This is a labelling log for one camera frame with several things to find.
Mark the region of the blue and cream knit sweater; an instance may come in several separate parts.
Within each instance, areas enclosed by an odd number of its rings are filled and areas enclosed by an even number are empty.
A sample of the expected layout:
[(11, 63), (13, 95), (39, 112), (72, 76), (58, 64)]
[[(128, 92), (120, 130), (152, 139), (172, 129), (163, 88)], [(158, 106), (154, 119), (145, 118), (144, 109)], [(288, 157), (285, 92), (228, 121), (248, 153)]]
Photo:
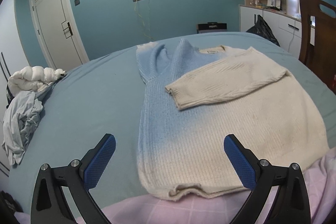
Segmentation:
[(150, 42), (136, 57), (146, 85), (138, 174), (155, 197), (214, 198), (241, 189), (223, 149), (229, 134), (280, 166), (297, 162), (307, 169), (329, 150), (309, 94), (288, 69), (254, 48), (199, 50), (182, 39), (172, 54)]

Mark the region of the light blue crumpled garment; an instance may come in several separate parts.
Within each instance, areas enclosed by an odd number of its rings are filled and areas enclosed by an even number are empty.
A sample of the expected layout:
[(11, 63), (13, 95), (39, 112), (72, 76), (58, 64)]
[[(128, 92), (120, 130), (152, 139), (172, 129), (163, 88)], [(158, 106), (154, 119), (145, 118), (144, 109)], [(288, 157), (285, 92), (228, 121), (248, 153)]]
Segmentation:
[(9, 165), (19, 165), (44, 110), (42, 100), (53, 88), (47, 85), (41, 92), (20, 91), (17, 95), (6, 87), (7, 109), (3, 117), (3, 143)]

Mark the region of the teal bed sheet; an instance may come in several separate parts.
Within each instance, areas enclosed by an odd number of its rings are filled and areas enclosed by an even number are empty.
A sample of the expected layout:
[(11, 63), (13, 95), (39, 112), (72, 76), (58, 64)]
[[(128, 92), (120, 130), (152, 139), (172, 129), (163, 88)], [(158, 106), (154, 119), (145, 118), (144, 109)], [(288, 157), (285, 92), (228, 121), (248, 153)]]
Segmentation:
[[(282, 48), (245, 32), (186, 36), (200, 49), (219, 45), (254, 47), (288, 68), (310, 95), (325, 122), (329, 147), (335, 147), (335, 94), (309, 69)], [(58, 82), (43, 102), (44, 112), (20, 165), (12, 167), (9, 192), (30, 214), (40, 167), (68, 165), (81, 159), (105, 133), (116, 137), (116, 152), (90, 194), (103, 208), (147, 194), (137, 171), (137, 142), (145, 84), (136, 63), (137, 47), (92, 60)]]

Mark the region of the white puffer jacket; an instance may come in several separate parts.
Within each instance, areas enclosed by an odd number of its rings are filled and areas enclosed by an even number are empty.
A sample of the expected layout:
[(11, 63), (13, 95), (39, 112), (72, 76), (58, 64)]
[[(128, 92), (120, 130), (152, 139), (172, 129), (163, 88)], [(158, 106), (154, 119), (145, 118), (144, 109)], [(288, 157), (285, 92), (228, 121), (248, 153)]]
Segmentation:
[(21, 91), (42, 92), (46, 87), (67, 75), (63, 69), (44, 68), (41, 66), (24, 67), (8, 79), (8, 88), (15, 97)]

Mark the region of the brown wooden chair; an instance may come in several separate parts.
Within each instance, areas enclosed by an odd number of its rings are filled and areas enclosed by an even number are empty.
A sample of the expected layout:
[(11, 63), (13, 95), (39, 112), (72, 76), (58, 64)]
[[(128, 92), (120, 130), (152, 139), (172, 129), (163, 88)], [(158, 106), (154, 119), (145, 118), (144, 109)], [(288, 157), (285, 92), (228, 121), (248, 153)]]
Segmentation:
[(301, 11), (301, 49), (299, 61), (335, 92), (335, 6), (322, 0), (299, 0)]

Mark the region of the black garbage bag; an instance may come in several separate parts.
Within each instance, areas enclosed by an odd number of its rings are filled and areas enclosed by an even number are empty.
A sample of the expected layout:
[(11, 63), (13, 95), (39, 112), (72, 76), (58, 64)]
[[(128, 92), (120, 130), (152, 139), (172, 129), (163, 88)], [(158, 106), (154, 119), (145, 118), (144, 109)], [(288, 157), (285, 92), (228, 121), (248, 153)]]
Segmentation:
[(264, 20), (264, 18), (261, 15), (257, 16), (257, 21), (254, 26), (249, 28), (247, 30), (247, 33), (255, 34), (258, 36), (261, 36), (264, 39), (269, 40), (271, 43), (273, 43), (276, 46), (280, 46), (278, 40), (274, 36), (270, 26), (267, 24), (267, 22)]

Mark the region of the white room door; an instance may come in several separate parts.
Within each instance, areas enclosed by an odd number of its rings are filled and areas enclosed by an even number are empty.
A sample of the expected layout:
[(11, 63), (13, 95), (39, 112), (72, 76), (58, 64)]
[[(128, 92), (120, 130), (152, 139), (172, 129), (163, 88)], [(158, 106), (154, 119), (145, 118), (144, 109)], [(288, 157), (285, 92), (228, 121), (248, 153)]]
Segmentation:
[(49, 67), (70, 71), (89, 61), (70, 0), (29, 0), (34, 30)]

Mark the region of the black box on floor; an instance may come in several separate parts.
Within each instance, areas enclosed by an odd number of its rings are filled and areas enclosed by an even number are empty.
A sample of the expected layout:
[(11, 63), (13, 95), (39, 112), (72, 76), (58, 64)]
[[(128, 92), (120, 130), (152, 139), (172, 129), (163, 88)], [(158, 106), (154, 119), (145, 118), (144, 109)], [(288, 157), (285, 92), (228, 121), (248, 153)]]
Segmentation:
[(197, 25), (197, 33), (205, 34), (210, 32), (226, 32), (227, 24), (218, 22), (207, 22)]

